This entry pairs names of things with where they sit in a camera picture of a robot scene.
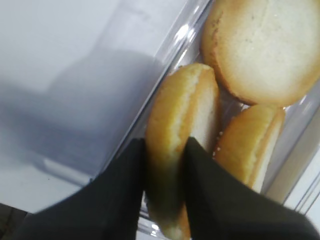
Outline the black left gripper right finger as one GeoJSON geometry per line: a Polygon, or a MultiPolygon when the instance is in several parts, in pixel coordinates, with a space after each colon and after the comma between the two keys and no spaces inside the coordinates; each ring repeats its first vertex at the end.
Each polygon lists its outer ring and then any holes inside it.
{"type": "Polygon", "coordinates": [[[251,190],[190,137],[183,188],[194,240],[318,240],[308,218],[251,190]]]}

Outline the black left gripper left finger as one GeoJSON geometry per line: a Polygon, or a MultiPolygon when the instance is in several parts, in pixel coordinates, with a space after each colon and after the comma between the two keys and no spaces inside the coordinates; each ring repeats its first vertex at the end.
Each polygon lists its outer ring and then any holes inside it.
{"type": "Polygon", "coordinates": [[[145,142],[133,139],[90,184],[26,218],[19,240],[134,240],[144,190],[145,142]]]}

